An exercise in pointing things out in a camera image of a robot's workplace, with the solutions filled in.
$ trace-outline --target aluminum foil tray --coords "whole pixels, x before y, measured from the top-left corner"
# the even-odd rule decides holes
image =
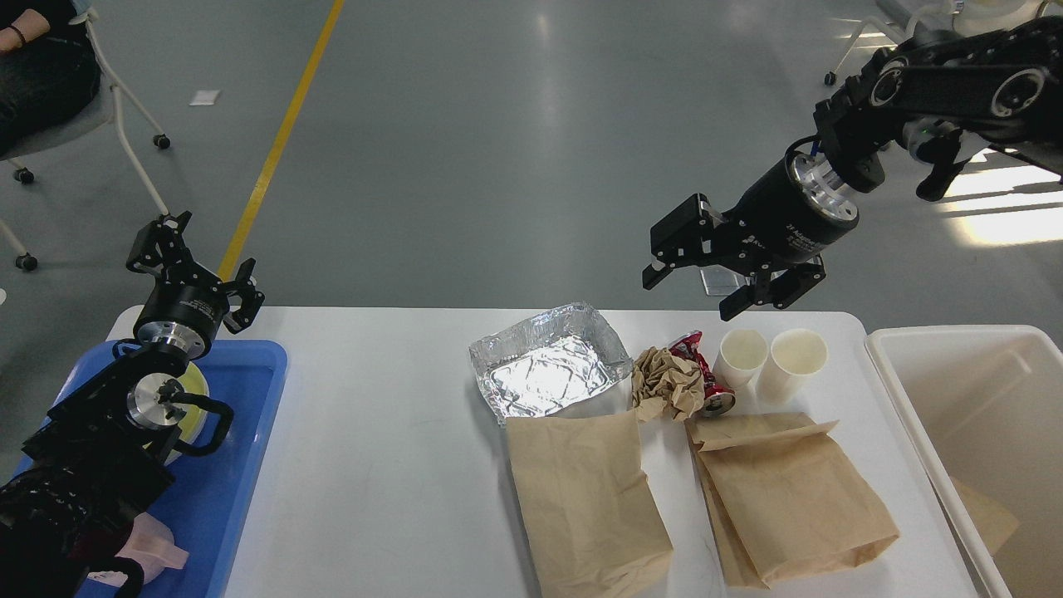
[[[598,395],[631,374],[617,331],[587,304],[570,304],[469,347],[476,385],[500,426]]]

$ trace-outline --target bracelet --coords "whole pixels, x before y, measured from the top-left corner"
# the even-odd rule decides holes
[[[20,29],[18,29],[17,27],[15,27],[14,23],[9,24],[7,29],[10,29],[10,30],[14,31],[16,34],[18,34],[18,38],[22,40],[22,46],[26,46],[26,44],[27,44],[26,36],[22,35],[22,31]]]

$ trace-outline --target person's arm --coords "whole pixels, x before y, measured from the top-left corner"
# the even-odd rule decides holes
[[[48,19],[33,8],[19,15],[11,24],[22,33],[22,37],[26,37],[26,44],[33,41],[52,29]],[[19,37],[18,32],[10,27],[0,30],[0,52],[11,52],[21,48],[23,45],[22,37]]]

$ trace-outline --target person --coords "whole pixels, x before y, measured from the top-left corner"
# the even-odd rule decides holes
[[[73,118],[99,91],[85,25],[69,24],[83,1],[0,0],[0,155]]]

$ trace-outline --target jeans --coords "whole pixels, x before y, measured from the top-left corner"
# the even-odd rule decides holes
[[[0,155],[19,138],[77,116],[99,89],[89,48],[45,37],[0,54]]]

